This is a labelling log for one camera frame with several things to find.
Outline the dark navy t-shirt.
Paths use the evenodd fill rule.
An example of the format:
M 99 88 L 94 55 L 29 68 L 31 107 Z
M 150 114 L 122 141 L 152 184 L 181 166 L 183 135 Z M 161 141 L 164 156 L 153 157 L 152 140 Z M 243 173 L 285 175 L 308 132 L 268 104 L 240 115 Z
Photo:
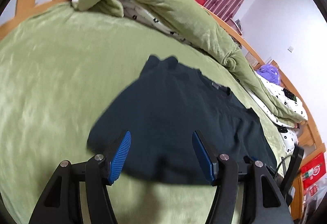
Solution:
M 148 58 L 140 77 L 91 128 L 87 147 L 101 153 L 123 130 L 131 133 L 124 172 L 142 180 L 207 185 L 192 146 L 196 130 L 218 153 L 277 166 L 255 111 L 241 104 L 230 88 L 175 57 Z

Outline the red box beside bed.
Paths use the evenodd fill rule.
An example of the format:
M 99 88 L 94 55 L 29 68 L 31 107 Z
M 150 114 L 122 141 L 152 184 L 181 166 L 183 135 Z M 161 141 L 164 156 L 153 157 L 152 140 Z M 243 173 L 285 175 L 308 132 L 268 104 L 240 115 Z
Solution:
M 304 209 L 313 214 L 326 195 L 326 153 L 318 154 L 301 168 Z

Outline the white floral pillow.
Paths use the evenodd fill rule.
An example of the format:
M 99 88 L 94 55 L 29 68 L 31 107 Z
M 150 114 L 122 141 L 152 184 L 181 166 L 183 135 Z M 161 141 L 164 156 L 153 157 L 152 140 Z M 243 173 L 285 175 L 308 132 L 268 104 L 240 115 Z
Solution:
M 295 146 L 299 144 L 298 137 L 295 132 L 289 128 L 277 126 L 278 132 L 282 137 L 284 149 L 286 153 L 291 154 Z

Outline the purple plush toy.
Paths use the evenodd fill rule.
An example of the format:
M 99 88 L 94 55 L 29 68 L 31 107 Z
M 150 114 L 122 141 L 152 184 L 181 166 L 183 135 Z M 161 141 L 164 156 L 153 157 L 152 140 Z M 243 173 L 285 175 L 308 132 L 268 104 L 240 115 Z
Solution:
M 275 66 L 271 64 L 262 65 L 259 69 L 256 70 L 256 73 L 267 81 L 276 85 L 280 85 L 279 70 Z

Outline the green plush bed sheet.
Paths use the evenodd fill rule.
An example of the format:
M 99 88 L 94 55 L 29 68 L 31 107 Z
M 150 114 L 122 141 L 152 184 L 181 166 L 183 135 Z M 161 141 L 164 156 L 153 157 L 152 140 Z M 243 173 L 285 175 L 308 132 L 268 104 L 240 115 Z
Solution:
M 106 107 L 136 80 L 150 55 L 175 56 L 231 88 L 260 118 L 277 159 L 277 128 L 218 62 L 128 18 L 58 4 L 22 22 L 1 41 L 1 195 L 16 223 L 28 223 L 63 160 L 91 157 L 86 141 Z

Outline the green quilt with floral lining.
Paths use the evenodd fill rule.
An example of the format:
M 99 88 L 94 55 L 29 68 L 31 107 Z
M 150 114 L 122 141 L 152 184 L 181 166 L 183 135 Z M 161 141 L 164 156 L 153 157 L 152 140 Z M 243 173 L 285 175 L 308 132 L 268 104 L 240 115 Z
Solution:
M 240 48 L 216 20 L 195 0 L 132 0 L 149 11 L 159 22 L 211 55 L 268 107 L 271 113 L 294 123 L 306 121 L 299 110 L 288 108 L 272 95 L 245 59 Z M 90 9 L 122 18 L 123 5 L 119 0 L 72 0 L 74 9 Z

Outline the wooden bed frame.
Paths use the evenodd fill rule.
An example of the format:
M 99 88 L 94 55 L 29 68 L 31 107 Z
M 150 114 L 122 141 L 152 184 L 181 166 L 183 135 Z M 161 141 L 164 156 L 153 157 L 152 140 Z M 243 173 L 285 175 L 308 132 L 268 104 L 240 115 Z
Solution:
M 63 160 L 122 130 L 119 223 L 204 223 L 215 189 L 191 135 L 274 168 L 326 122 L 326 21 L 313 0 L 16 0 L 1 23 L 1 200 L 28 223 Z

